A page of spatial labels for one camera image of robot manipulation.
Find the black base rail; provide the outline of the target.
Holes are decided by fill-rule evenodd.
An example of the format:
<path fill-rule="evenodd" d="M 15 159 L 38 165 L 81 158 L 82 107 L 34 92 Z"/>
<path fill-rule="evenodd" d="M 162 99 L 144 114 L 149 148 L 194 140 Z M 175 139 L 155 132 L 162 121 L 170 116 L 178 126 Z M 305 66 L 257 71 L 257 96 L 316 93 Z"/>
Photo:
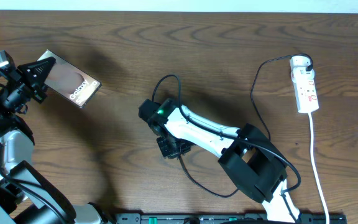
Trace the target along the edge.
<path fill-rule="evenodd" d="M 330 215 L 329 223 L 347 224 L 345 215 Z M 290 221 L 269 221 L 263 213 L 245 214 L 148 214 L 117 213 L 114 219 L 118 224 L 220 224 L 220 223 L 292 223 Z M 296 223 L 323 224 L 326 223 L 323 215 L 301 213 Z"/>

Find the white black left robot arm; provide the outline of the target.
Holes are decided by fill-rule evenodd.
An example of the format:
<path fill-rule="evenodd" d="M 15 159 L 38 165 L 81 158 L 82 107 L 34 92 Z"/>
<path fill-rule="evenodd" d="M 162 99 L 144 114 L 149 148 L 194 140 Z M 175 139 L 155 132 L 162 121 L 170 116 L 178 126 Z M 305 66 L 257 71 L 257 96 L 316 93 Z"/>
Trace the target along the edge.
<path fill-rule="evenodd" d="M 51 51 L 23 65 L 0 51 L 0 78 L 0 223 L 114 223 L 95 203 L 71 204 L 33 167 L 35 141 L 23 120 L 28 102 L 43 102 L 48 89 L 83 107 L 100 82 Z"/>

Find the white charger adapter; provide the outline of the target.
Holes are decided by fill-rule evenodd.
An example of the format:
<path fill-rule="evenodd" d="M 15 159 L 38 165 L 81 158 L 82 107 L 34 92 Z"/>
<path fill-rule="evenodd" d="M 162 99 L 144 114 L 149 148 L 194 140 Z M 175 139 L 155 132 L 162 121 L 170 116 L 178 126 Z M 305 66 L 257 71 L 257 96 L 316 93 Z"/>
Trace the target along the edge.
<path fill-rule="evenodd" d="M 295 67 L 305 67 L 306 71 L 312 71 L 313 60 L 307 55 L 295 55 L 290 59 L 290 68 L 293 70 Z"/>

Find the white power strip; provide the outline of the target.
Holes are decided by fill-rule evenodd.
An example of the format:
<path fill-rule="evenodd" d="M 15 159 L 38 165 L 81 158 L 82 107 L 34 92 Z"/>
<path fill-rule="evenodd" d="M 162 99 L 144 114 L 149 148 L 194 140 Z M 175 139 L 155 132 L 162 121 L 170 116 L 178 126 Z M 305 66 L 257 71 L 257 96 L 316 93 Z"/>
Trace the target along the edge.
<path fill-rule="evenodd" d="M 294 67 L 291 71 L 296 105 L 299 113 L 312 113 L 319 109 L 318 96 L 314 82 L 314 70 L 306 67 Z"/>

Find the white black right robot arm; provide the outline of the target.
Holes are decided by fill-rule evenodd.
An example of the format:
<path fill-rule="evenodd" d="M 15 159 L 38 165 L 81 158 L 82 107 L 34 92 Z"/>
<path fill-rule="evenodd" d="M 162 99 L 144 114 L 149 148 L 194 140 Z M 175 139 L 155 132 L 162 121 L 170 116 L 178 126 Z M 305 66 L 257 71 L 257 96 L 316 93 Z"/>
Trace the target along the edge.
<path fill-rule="evenodd" d="M 300 222 L 287 185 L 286 169 L 294 166 L 255 126 L 220 125 L 172 99 L 162 104 L 146 99 L 139 106 L 139 118 L 157 135 L 164 158 L 180 159 L 199 146 L 218 158 L 237 190 L 262 204 L 267 220 Z"/>

